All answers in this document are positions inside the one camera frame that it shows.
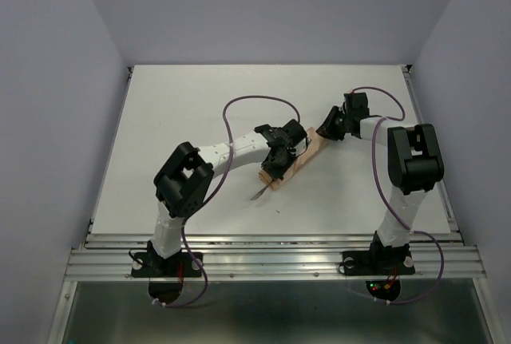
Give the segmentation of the orange cloth napkin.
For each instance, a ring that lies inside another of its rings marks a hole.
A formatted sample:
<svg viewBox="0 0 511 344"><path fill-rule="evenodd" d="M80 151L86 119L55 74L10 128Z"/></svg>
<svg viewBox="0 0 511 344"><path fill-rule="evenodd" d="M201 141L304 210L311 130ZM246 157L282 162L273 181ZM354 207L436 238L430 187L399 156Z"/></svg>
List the orange cloth napkin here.
<svg viewBox="0 0 511 344"><path fill-rule="evenodd" d="M281 179L273 180L263 169L259 171L259 179L264 185L268 185L272 191L277 191L291 178L309 164L317 155L325 149L328 140L320 136L313 127L307 130L307 148L292 163L291 167L283 174Z"/></svg>

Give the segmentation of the silver metal spoon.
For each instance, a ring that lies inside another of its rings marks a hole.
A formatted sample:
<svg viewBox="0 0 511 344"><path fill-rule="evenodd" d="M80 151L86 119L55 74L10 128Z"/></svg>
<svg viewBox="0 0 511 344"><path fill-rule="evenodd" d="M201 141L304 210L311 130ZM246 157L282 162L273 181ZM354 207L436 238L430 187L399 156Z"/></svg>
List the silver metal spoon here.
<svg viewBox="0 0 511 344"><path fill-rule="evenodd" d="M262 189L260 189L251 199L250 201L256 201L258 200L268 189L272 189L273 183L270 182L269 184L266 184Z"/></svg>

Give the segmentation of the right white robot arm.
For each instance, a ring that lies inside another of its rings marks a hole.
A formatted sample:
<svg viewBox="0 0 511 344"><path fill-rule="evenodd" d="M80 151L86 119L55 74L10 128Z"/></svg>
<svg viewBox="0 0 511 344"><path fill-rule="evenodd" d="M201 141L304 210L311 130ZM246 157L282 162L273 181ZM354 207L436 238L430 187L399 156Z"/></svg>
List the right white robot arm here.
<svg viewBox="0 0 511 344"><path fill-rule="evenodd" d="M368 90L387 95L399 108L397 116L374 115L369 108ZM343 140L350 135L371 142L371 167L374 182L386 207L384 220L375 232L381 244L367 253L370 268L385 272L396 263L392 248L410 242L413 223L422 201L436 183L443 179L445 168L435 128L431 124L407 124L406 110L392 94L376 87L361 87L344 94L344 102L332 107L316 132L328 140ZM376 148L386 148L387 175L392 184L387 199L380 184Z"/></svg>

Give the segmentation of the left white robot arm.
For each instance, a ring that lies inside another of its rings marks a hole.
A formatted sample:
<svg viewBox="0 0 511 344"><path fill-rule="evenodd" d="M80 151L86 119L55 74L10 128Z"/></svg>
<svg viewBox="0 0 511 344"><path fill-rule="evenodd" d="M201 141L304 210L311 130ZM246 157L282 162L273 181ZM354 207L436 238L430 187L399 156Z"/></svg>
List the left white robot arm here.
<svg viewBox="0 0 511 344"><path fill-rule="evenodd" d="M199 148L179 144L153 180L159 215L149 240L150 266L159 275L176 270L182 227L204 206L216 177L224 179L232 169L260 164L271 182L282 180L299 157L296 148L306 143L306 130L292 119L283 127L258 126L226 143Z"/></svg>

